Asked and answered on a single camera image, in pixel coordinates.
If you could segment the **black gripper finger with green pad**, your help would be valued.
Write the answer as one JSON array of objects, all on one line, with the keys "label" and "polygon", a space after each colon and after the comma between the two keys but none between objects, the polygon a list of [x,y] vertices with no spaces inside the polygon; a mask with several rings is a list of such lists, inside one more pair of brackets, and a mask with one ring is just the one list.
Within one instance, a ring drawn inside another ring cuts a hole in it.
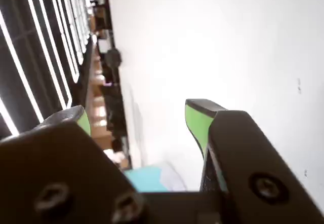
[{"label": "black gripper finger with green pad", "polygon": [[221,223],[323,223],[323,216],[268,138],[242,110],[207,99],[185,101],[185,122],[215,191]]},{"label": "black gripper finger with green pad", "polygon": [[79,105],[1,141],[1,223],[143,221],[143,197],[88,127]]}]

